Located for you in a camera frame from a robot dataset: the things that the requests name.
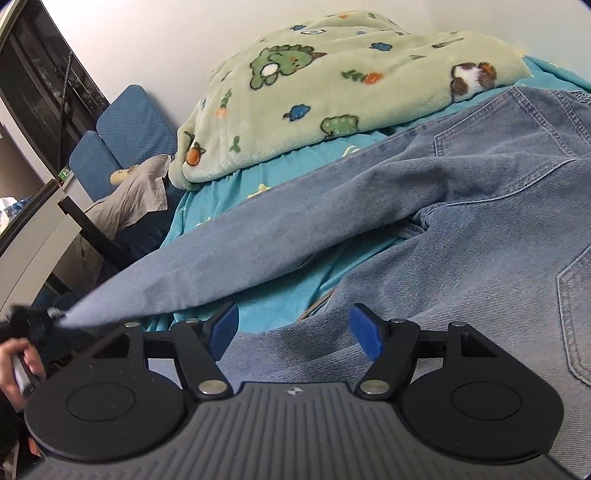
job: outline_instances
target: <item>dinosaur print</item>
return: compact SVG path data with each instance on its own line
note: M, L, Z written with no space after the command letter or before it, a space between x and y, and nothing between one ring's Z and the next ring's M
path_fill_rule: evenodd
M345 135L353 135L359 131L359 117L356 115L341 115L322 120L320 129L326 134L325 140Z
M276 45L264 48L251 63L251 88L258 90L263 85L273 85L280 73L292 75L325 55L326 53L314 51L314 47L302 45Z

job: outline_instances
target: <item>pillow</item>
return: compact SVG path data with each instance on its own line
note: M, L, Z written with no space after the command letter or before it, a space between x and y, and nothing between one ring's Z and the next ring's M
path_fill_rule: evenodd
M176 135L145 90L129 85L96 123L107 147L123 168L177 149Z
M121 165L96 132L86 132L70 155L70 168L95 202L115 191L110 177Z

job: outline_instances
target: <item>orange fruit print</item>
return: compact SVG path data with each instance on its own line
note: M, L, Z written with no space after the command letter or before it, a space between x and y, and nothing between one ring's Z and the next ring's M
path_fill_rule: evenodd
M373 85L374 83L378 83L383 78L384 78L384 75L381 73L369 72L367 77L365 77L365 80L363 81L363 83L365 83L366 85Z

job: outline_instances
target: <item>black pole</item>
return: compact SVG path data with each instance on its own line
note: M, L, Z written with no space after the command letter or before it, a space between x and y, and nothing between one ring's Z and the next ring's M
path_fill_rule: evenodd
M66 103L67 103L67 90L68 90L68 82L70 78L70 70L72 69L72 52L68 55L68 65L66 67L66 74L64 75L64 88L61 91L60 95L60 131L58 137L58 144L57 144L57 172L61 172L61 169L65 167L65 165L61 164L61 138L63 136L64 130L64 112L66 110Z

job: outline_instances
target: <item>blue gripper pad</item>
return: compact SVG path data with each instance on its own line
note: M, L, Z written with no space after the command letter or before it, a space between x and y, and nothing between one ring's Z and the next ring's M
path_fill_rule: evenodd
M349 310L349 328L361 344L365 355L373 362L379 357L390 335L388 322L383 321L363 303Z
M211 330L206 347L209 354L217 362L222 358L238 331L238 305L234 303L220 317L214 316L207 322L211 322Z

